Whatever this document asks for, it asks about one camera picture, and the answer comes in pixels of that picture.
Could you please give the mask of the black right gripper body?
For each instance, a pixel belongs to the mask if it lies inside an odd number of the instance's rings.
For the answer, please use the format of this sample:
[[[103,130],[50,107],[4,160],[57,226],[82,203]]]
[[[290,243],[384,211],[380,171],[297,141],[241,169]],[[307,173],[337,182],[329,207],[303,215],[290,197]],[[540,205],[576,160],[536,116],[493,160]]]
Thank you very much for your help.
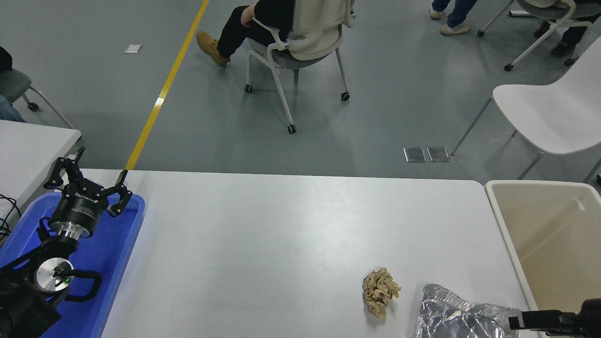
[[[579,318],[587,337],[601,336],[601,299],[585,300],[580,308]]]

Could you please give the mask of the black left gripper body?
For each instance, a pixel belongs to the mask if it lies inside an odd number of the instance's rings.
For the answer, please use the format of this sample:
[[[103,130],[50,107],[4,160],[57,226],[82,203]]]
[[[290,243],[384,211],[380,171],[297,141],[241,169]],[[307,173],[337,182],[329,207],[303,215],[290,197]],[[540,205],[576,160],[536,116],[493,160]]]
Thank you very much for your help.
[[[71,223],[86,231],[95,231],[103,210],[108,207],[108,198],[96,194],[97,191],[91,188],[85,191],[78,188],[66,189],[49,218],[50,229],[58,231],[60,225]]]

